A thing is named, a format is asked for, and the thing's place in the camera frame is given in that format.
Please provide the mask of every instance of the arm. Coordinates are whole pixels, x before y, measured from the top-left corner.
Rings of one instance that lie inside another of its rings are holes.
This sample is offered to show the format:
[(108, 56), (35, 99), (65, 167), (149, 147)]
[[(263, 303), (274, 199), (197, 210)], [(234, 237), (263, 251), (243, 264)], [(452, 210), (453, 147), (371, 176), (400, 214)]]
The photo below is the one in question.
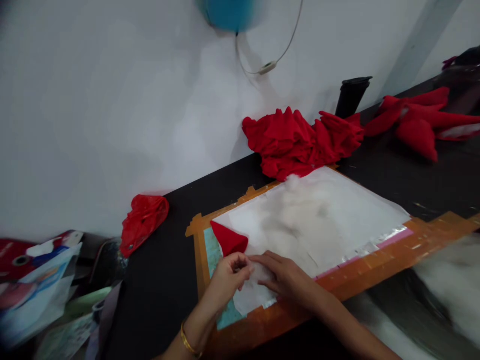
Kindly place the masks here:
[(250, 259), (275, 274), (273, 281), (259, 281), (270, 290), (295, 300), (311, 311), (358, 359), (400, 359), (343, 306), (331, 293), (313, 281), (291, 259), (267, 251)]
[[(218, 316), (237, 289), (242, 291), (253, 270), (249, 258), (239, 252), (220, 260), (204, 296), (183, 325), (186, 339), (196, 353), (205, 350)], [(179, 332), (165, 353), (156, 359), (190, 360), (195, 356), (188, 350)]]

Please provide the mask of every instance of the human hand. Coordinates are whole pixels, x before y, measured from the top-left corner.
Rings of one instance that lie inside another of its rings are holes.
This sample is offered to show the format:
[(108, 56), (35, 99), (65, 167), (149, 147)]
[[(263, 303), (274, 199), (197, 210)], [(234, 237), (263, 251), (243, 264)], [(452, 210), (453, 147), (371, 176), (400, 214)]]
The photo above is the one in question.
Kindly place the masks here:
[(310, 278), (293, 260), (267, 251), (263, 255), (250, 256), (250, 260), (268, 268), (275, 279), (258, 282), (277, 294), (298, 302), (313, 310), (318, 296), (327, 291)]
[(221, 312), (237, 289), (242, 291), (245, 281), (250, 279), (254, 270), (249, 258), (241, 252), (224, 257), (213, 273), (202, 302), (215, 314)]

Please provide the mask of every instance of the cable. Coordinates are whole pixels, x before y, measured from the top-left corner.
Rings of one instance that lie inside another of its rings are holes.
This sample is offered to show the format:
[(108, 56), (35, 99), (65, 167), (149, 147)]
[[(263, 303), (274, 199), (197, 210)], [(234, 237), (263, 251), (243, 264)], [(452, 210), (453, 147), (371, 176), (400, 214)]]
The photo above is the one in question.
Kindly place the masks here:
[(239, 50), (239, 33), (237, 32), (236, 33), (236, 37), (235, 37), (235, 47), (236, 47), (236, 52), (238, 54), (238, 60), (240, 61), (240, 65), (241, 65), (241, 68), (243, 69), (243, 71), (247, 74), (251, 74), (251, 75), (256, 75), (256, 74), (260, 74), (260, 75), (265, 75), (266, 73), (269, 73), (271, 72), (273, 69), (275, 69), (277, 67), (277, 64), (279, 63), (280, 60), (282, 60), (282, 58), (285, 56), (285, 54), (287, 53), (287, 51), (290, 49), (290, 45), (292, 45), (292, 42), (294, 41), (294, 37), (295, 37), (295, 33), (297, 32), (297, 28), (299, 26), (299, 22), (300, 22), (300, 15), (302, 14), (302, 8), (304, 7), (304, 0), (301, 0), (300, 2), (300, 10), (298, 11), (298, 17), (296, 18), (296, 24), (295, 24), (295, 28), (293, 29), (293, 33), (291, 34), (291, 39), (290, 39), (290, 42), (288, 43), (288, 46), (286, 47), (285, 51), (283, 52), (283, 54), (280, 56), (280, 58), (277, 60), (277, 61), (270, 61), (269, 63), (263, 65), (260, 70), (258, 70), (257, 72), (250, 72), (250, 71), (247, 71), (245, 68), (244, 68), (244, 64), (242, 63), (242, 57), (240, 56), (240, 50)]

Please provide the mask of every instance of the black cylinder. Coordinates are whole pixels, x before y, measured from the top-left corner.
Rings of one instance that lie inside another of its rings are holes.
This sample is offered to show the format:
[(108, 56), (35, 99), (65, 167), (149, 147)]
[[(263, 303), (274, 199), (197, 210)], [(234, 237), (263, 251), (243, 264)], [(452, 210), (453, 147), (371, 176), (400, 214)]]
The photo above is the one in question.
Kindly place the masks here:
[(370, 86), (369, 77), (356, 77), (354, 79), (342, 81), (340, 88), (340, 98), (336, 106), (335, 115), (346, 119), (357, 111), (360, 101), (364, 97), (365, 91)]

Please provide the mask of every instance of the bangle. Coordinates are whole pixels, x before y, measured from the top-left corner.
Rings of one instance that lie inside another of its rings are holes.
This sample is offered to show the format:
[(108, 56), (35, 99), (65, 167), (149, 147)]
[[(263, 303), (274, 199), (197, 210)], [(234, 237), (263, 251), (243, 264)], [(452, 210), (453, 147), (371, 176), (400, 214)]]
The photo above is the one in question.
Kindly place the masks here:
[(184, 331), (184, 322), (181, 323), (181, 328), (180, 328), (180, 334), (181, 334), (181, 339), (183, 340), (183, 345), (185, 345), (186, 349), (197, 359), (200, 359), (202, 355), (204, 354), (203, 352), (197, 352), (194, 350), (194, 348), (190, 345), (189, 341), (187, 340), (187, 336), (185, 335)]

